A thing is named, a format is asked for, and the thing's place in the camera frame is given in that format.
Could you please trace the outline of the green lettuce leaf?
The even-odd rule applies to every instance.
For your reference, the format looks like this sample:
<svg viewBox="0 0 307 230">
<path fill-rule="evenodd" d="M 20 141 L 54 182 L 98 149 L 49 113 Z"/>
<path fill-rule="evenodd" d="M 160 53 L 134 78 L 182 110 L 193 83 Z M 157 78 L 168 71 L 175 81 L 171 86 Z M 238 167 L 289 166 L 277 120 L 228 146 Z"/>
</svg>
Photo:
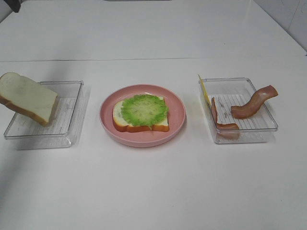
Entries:
<svg viewBox="0 0 307 230">
<path fill-rule="evenodd" d="M 167 118 L 168 107 L 158 96 L 139 94 L 125 99 L 120 111 L 128 124 L 151 127 Z"/>
</svg>

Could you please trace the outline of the white bread slice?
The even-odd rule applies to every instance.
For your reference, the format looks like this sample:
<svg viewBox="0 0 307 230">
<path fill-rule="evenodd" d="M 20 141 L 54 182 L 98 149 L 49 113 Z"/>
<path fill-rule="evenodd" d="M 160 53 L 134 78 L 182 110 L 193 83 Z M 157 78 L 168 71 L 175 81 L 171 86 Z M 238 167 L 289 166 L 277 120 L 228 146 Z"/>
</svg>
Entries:
<svg viewBox="0 0 307 230">
<path fill-rule="evenodd" d="M 122 106 L 122 101 L 117 102 L 113 107 L 113 125 L 115 129 L 119 132 L 143 132 L 143 131 L 161 131 L 161 132 L 167 132 L 169 131 L 169 124 L 168 124 L 168 115 L 167 118 L 157 123 L 153 126 L 133 126 L 131 124 L 128 124 L 122 117 L 120 107 Z"/>
<path fill-rule="evenodd" d="M 58 94 L 15 72 L 0 77 L 0 103 L 42 126 L 50 122 Z"/>
</svg>

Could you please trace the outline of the yellow cheese slice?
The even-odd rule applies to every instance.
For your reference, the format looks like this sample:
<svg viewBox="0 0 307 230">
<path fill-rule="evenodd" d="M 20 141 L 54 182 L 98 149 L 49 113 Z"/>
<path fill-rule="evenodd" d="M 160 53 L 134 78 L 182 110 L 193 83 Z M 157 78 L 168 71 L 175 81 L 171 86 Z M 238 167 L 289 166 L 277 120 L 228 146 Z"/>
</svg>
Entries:
<svg viewBox="0 0 307 230">
<path fill-rule="evenodd" d="M 203 82 L 200 74 L 198 74 L 198 77 L 199 77 L 199 82 L 200 82 L 200 85 L 201 85 L 201 88 L 202 88 L 203 97 L 204 97 L 205 101 L 207 102 L 207 104 L 209 106 L 211 106 L 211 101 L 210 101 L 210 99 L 208 97 L 208 94 L 207 94 L 205 86 L 204 86 L 204 82 Z"/>
</svg>

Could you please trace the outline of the curled bacon strip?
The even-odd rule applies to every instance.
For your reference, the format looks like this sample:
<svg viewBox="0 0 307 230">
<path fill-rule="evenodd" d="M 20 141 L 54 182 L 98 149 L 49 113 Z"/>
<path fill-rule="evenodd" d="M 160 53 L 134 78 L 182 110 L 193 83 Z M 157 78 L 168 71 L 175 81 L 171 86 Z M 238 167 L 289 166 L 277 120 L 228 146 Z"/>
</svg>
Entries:
<svg viewBox="0 0 307 230">
<path fill-rule="evenodd" d="M 236 123 L 229 123 L 229 124 L 220 124 L 218 123 L 218 113 L 216 110 L 215 105 L 215 98 L 211 98 L 211 113 L 213 115 L 213 120 L 216 127 L 219 130 L 222 130 L 222 133 L 219 133 L 220 136 L 227 138 L 227 139 L 238 139 L 240 133 L 238 132 L 239 126 Z"/>
</svg>

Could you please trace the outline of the wavy bacon strip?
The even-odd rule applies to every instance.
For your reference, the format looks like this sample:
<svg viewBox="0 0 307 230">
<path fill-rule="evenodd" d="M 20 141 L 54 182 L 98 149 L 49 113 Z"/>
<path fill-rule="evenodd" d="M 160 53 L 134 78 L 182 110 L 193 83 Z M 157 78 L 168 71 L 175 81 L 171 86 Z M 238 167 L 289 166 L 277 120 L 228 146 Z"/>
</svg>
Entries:
<svg viewBox="0 0 307 230">
<path fill-rule="evenodd" d="M 236 119 L 245 119 L 258 112 L 264 102 L 278 96 L 277 90 L 269 85 L 254 92 L 251 99 L 243 106 L 232 106 L 231 114 Z"/>
</svg>

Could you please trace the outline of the pink round plate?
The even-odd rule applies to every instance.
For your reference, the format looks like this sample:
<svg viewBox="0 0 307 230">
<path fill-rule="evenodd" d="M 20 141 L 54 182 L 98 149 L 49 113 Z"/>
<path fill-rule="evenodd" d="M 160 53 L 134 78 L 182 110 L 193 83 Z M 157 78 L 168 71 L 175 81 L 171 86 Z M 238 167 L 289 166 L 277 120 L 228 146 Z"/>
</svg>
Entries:
<svg viewBox="0 0 307 230">
<path fill-rule="evenodd" d="M 113 125 L 113 107 L 126 98 L 137 94 L 153 94 L 163 96 L 169 108 L 169 131 L 143 131 L 143 132 L 119 132 Z M 100 120 L 103 128 L 115 141 L 132 147 L 152 147 L 163 144 L 182 129 L 186 120 L 186 110 L 181 99 L 172 91 L 150 84 L 137 84 L 119 89 L 109 95 L 101 105 Z"/>
</svg>

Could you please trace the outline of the clear right plastic tray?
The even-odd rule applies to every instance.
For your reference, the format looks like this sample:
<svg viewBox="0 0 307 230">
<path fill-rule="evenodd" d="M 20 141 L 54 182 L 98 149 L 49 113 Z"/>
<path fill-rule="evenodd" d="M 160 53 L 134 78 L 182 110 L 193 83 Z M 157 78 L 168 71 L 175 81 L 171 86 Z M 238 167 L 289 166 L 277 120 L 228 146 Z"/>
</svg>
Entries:
<svg viewBox="0 0 307 230">
<path fill-rule="evenodd" d="M 262 143 L 273 137 L 273 132 L 278 130 L 278 125 L 271 115 L 267 103 L 261 106 L 258 112 L 245 119 L 236 119 L 231 114 L 231 106 L 243 106 L 246 104 L 256 88 L 248 78 L 224 78 L 224 79 L 203 79 L 208 97 L 215 98 L 218 123 L 236 123 L 239 126 L 238 139 L 227 139 L 219 135 L 219 130 L 213 120 L 211 106 L 207 104 L 201 89 L 201 103 L 208 126 L 216 144 L 238 144 L 238 143 Z"/>
</svg>

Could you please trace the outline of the clear plastic tray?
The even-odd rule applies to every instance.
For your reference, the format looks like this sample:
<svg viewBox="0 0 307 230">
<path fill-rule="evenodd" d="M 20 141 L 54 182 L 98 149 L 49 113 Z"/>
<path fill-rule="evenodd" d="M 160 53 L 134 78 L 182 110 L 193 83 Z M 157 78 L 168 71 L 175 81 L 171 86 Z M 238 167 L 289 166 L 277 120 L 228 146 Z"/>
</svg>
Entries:
<svg viewBox="0 0 307 230">
<path fill-rule="evenodd" d="M 50 123 L 41 126 L 33 119 L 15 113 L 4 138 L 17 150 L 68 148 L 80 137 L 89 92 L 83 81 L 42 81 L 58 94 Z"/>
<path fill-rule="evenodd" d="M 262 143 L 273 137 L 273 132 L 278 130 L 278 125 L 271 115 L 267 103 L 261 106 L 258 112 L 245 119 L 236 119 L 231 114 L 231 106 L 243 106 L 246 104 L 256 88 L 248 78 L 224 78 L 224 79 L 203 79 L 208 97 L 215 98 L 218 123 L 236 123 L 239 126 L 238 139 L 227 139 L 219 135 L 219 130 L 213 120 L 211 106 L 207 104 L 201 89 L 201 103 L 208 126 L 216 144 L 238 144 L 238 143 Z"/>
</svg>

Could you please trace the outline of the clear left plastic tray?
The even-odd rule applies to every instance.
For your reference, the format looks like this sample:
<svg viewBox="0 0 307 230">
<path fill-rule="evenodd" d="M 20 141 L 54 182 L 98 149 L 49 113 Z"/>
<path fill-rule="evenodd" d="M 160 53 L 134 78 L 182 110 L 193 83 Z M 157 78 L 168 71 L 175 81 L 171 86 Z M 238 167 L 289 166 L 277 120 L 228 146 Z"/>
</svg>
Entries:
<svg viewBox="0 0 307 230">
<path fill-rule="evenodd" d="M 50 123 L 41 126 L 33 119 L 15 113 L 4 138 L 17 150 L 68 148 L 80 137 L 89 92 L 83 81 L 42 81 L 58 94 Z"/>
</svg>

